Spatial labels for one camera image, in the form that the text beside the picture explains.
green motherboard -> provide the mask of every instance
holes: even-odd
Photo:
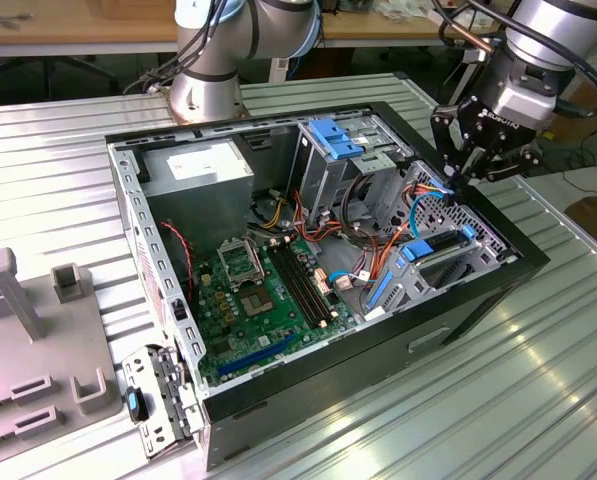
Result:
[[[218,254],[194,266],[201,278],[196,319],[207,347],[200,371],[211,386],[356,325],[351,311],[335,294],[315,288],[318,280],[314,271],[318,264],[304,240],[294,240],[285,247],[285,263],[278,263],[278,252],[272,247],[252,247],[252,250],[258,255],[264,278],[242,283],[238,288],[233,283],[230,285],[231,278],[247,273],[255,264],[249,261],[246,252],[243,251],[241,258],[235,251],[223,255],[229,276]],[[291,263],[287,262],[287,256],[291,257],[289,261],[293,260],[292,265],[300,265],[302,272],[295,269],[289,272],[285,268]],[[297,288],[296,277],[311,282],[311,288],[309,285]],[[316,292],[319,298],[311,297],[312,301],[306,303],[305,290],[312,295]],[[328,311],[327,321],[316,325],[308,305],[318,302]]]

cable connector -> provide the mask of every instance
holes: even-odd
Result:
[[[358,272],[358,280],[367,283],[369,281],[369,272],[367,270]]]
[[[331,212],[329,210],[325,210],[322,212],[320,217],[318,217],[318,226],[320,228],[325,228],[327,223],[331,220]]]
[[[161,88],[162,85],[160,83],[153,83],[147,88],[147,93],[158,93]]]
[[[269,192],[269,195],[271,195],[274,198],[274,200],[276,200],[278,202],[283,199],[282,195],[280,194],[280,192],[278,190],[274,190],[273,188],[270,188],[268,190],[268,192]]]

wire bundle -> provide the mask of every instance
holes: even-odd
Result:
[[[276,212],[274,213],[274,216],[271,220],[269,220],[267,223],[265,223],[264,225],[261,225],[262,228],[264,228],[265,230],[269,230],[270,228],[273,228],[276,226],[276,224],[278,223],[278,220],[280,220],[280,212],[282,212],[282,206],[286,203],[286,200],[284,198],[278,198],[278,203],[276,204]]]
[[[171,233],[173,233],[176,237],[178,237],[178,240],[180,240],[180,243],[182,244],[182,248],[185,250],[185,257],[187,260],[187,273],[189,274],[189,292],[187,294],[187,298],[191,302],[191,297],[192,297],[193,290],[194,290],[194,279],[193,279],[194,272],[193,272],[193,267],[192,267],[192,263],[191,263],[190,243],[187,240],[185,240],[185,237],[183,237],[182,234],[173,225],[171,225],[167,222],[159,222],[158,225],[160,225],[163,228],[166,228]]]
[[[303,215],[302,201],[300,200],[300,194],[297,191],[294,192],[294,200],[296,201],[293,219],[294,228],[308,242],[320,242],[327,237],[327,235],[330,235],[331,233],[342,228],[340,222],[332,220],[325,224],[324,230],[323,227],[320,226],[313,232],[307,231],[305,217]]]

cable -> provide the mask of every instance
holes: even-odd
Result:
[[[409,211],[409,225],[411,227],[411,233],[413,233],[415,238],[418,238],[420,236],[420,234],[418,233],[418,227],[416,226],[416,207],[423,198],[427,197],[442,198],[443,194],[440,192],[425,193],[424,195],[416,197],[414,203],[411,204],[411,210]]]
[[[291,73],[289,75],[287,75],[287,80],[291,80],[291,77],[294,76],[294,74],[296,73],[296,70],[298,70],[298,67],[300,66],[300,59],[302,57],[298,57],[296,58],[296,64],[294,65],[293,70],[291,71]]]
[[[334,272],[331,275],[329,275],[329,281],[333,282],[336,278],[342,277],[344,275],[347,275],[348,277],[351,277],[351,278],[355,278],[356,280],[366,281],[367,283],[374,283],[374,281],[375,281],[375,280],[365,280],[363,278],[360,278],[358,275],[354,275],[353,273],[345,272],[343,270],[338,270],[337,272]]]
[[[571,180],[569,180],[567,178],[567,176],[565,175],[565,171],[563,170],[562,172],[560,172],[562,174],[562,179],[567,182],[569,185],[571,185],[572,187],[574,187],[576,190],[580,190],[583,193],[595,193],[597,195],[597,190],[586,190],[584,188],[579,187],[578,185],[576,185],[575,183],[573,183]]]
[[[518,10],[518,7],[520,6],[520,2],[522,2],[522,0],[514,0],[514,3],[511,4],[511,6],[509,7],[509,10],[507,10],[507,16],[509,18],[513,18],[513,16],[516,14],[516,10]],[[505,29],[505,24],[501,23],[498,25],[498,31],[502,32]]]
[[[207,42],[211,40],[213,33],[215,32],[216,28],[220,23],[220,17],[226,4],[227,0],[221,0],[218,4],[218,8],[216,8],[216,0],[211,0],[205,23],[196,32],[194,37],[189,42],[187,42],[185,46],[181,48],[180,51],[178,51],[176,55],[174,55],[168,61],[158,66],[156,69],[145,72],[140,78],[138,78],[138,80],[127,86],[123,91],[123,95],[126,95],[129,90],[131,90],[134,86],[138,85],[141,82],[143,82],[143,91],[145,90],[147,83],[153,82],[153,80],[156,80],[156,83],[164,84],[169,80],[173,79],[179,73],[188,69],[191,65],[193,65],[202,54]],[[198,48],[196,48],[196,50],[193,53],[188,55],[182,63],[176,64],[176,62],[178,62],[180,58],[182,58],[182,56],[192,47],[192,45],[195,44],[198,41],[198,39],[201,38],[201,36],[202,41]]]
[[[474,44],[476,47],[478,47],[481,50],[484,50],[485,52],[487,52],[489,55],[491,55],[492,53],[494,53],[494,47],[492,45],[490,45],[487,42],[485,42],[478,35],[475,35],[475,34],[471,33],[470,31],[468,31],[462,25],[454,22],[453,18],[451,18],[449,15],[447,15],[447,12],[445,12],[443,10],[442,5],[440,4],[440,0],[431,0],[431,2],[433,3],[434,8],[438,12],[438,14],[444,19],[445,22],[447,22],[447,24],[451,28],[453,28],[458,33],[460,33],[464,38],[466,38],[467,40],[469,40],[469,42],[471,42],[472,44]]]
[[[458,15],[460,15],[462,12],[466,11],[469,8],[470,8],[469,4],[466,2],[464,4],[462,4],[460,7],[456,8],[453,12],[451,12],[451,15],[448,15],[451,22],[447,22],[447,20],[444,20],[444,15],[443,15],[443,22],[440,24],[440,28],[438,29],[438,36],[440,37],[440,40],[442,40],[442,43],[444,43],[446,47],[458,48],[458,46],[456,45],[456,40],[454,40],[453,38],[447,38],[445,31],[447,30],[447,27],[449,25],[453,24],[453,20],[456,17],[458,17]],[[474,10],[474,16],[471,19],[471,25],[469,25],[468,30],[471,30],[471,27],[473,26],[473,22],[475,19],[476,19],[476,10]]]
[[[189,242],[187,242],[187,240],[185,240],[185,237],[183,237],[180,234],[180,232],[178,230],[176,230],[176,228],[174,228],[169,223],[159,222],[158,225],[170,230],[174,235],[176,235],[176,237],[178,237],[178,240],[180,240],[180,243],[182,244],[182,247],[185,250],[185,257],[187,257],[187,272],[189,273],[189,292],[187,294],[187,297],[188,297],[189,301],[191,302],[192,293],[194,291],[194,277],[193,277],[193,268],[191,266],[191,253],[189,251],[190,250]]]
[[[271,220],[269,220],[267,223],[265,223],[264,225],[261,225],[262,228],[267,230],[267,229],[274,227],[278,223],[278,220],[280,220],[280,212],[282,211],[282,206],[284,205],[284,203],[285,203],[284,198],[278,199],[278,202],[276,204],[276,212],[274,213],[273,218]]]
[[[439,0],[432,0],[434,5],[438,3]],[[573,64],[573,66],[578,69],[597,89],[597,71],[589,65],[589,63],[581,58],[580,56],[576,55],[574,52],[569,50],[567,47],[560,45],[559,43],[555,42],[551,38],[532,30],[525,25],[522,25],[512,18],[508,18],[506,15],[498,12],[497,10],[482,5],[477,0],[467,0],[469,5],[473,8],[480,10],[481,12],[489,15],[494,20],[498,20],[500,23],[505,24],[508,28],[515,30],[519,33],[522,33],[526,37],[534,40],[535,42],[540,43],[544,47],[548,48],[552,52],[560,55],[565,60]],[[557,100],[556,102],[556,110],[555,113],[570,118],[591,118],[597,116],[597,106],[592,111],[584,112],[579,107],[575,107],[568,102],[564,102],[562,100]]]

red wire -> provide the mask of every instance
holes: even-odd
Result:
[[[183,237],[178,230],[176,230],[172,225],[169,225],[167,222],[160,222],[161,227],[165,227],[173,232],[174,235],[178,237],[180,243],[182,243],[182,247],[185,249],[185,256],[187,257],[187,271],[189,272],[189,294],[187,297],[191,302],[191,294],[194,290],[194,282],[193,282],[193,269],[191,267],[191,253],[189,252],[189,245],[185,237]]]

